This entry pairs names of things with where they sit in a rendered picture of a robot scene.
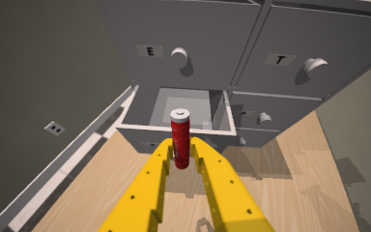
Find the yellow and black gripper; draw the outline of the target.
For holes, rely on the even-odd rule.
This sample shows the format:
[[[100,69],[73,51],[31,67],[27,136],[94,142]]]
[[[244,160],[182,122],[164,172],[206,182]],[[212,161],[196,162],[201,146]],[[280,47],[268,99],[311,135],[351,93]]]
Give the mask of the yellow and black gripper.
[[[189,138],[202,174],[214,232],[275,232],[243,182],[214,148]],[[162,223],[166,176],[174,158],[173,138],[163,140],[97,232],[157,232]]]

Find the red battery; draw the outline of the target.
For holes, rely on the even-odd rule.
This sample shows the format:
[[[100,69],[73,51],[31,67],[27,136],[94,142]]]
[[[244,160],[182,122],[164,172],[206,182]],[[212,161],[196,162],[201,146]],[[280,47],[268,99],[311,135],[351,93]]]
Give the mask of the red battery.
[[[189,166],[189,111],[175,109],[170,113],[175,164],[179,169]]]

